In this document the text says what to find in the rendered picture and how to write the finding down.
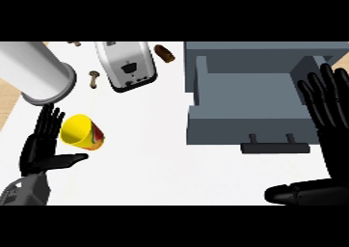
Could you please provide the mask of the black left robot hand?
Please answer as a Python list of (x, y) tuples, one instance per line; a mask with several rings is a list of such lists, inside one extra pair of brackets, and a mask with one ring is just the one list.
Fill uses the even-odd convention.
[(54, 105), (42, 106), (32, 134), (27, 136), (18, 156), (18, 171), (26, 177), (54, 169), (69, 168), (85, 160), (85, 153), (55, 155), (57, 134), (64, 113)]

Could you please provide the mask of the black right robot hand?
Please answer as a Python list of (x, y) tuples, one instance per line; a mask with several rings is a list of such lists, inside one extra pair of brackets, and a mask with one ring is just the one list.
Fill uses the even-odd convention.
[(349, 73), (320, 65), (296, 82), (317, 129), (329, 178), (265, 189), (264, 200), (284, 206), (349, 206)]

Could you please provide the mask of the yellow cup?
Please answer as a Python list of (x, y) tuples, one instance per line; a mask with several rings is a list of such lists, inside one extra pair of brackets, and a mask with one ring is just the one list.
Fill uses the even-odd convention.
[(60, 141), (80, 149), (94, 151), (103, 144), (103, 133), (88, 116), (70, 116), (58, 130)]

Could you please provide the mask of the grey drawer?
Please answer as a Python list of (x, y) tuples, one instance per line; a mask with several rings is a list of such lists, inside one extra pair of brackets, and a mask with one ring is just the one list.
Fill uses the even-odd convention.
[(315, 128), (295, 82), (318, 70), (305, 56), (284, 73), (210, 73), (196, 58), (193, 101), (187, 113), (188, 145), (239, 145), (253, 135), (261, 143), (317, 142)]

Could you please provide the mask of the white cylindrical container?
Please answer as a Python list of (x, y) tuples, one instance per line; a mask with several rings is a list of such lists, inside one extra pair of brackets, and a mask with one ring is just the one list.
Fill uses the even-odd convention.
[(73, 89), (76, 73), (39, 41), (0, 41), (0, 78), (32, 105), (58, 102)]

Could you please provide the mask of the grey cabinet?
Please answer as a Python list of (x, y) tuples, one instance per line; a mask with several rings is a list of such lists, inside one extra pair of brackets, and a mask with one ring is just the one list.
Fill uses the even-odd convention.
[(346, 41), (185, 41), (184, 92), (193, 92), (197, 57), (209, 73), (289, 73), (304, 57), (321, 56), (333, 65), (346, 53)]

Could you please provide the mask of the silver toaster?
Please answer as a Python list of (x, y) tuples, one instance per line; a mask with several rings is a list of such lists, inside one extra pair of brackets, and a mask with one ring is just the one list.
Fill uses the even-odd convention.
[(145, 41), (97, 41), (97, 57), (116, 93), (151, 83), (157, 72)]

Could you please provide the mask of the brown bread loaf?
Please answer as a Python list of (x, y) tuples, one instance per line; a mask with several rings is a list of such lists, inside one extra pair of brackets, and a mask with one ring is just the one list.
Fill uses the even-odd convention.
[(171, 51), (165, 48), (163, 45), (156, 44), (153, 47), (156, 55), (160, 57), (165, 63), (169, 63), (174, 60), (174, 54)]

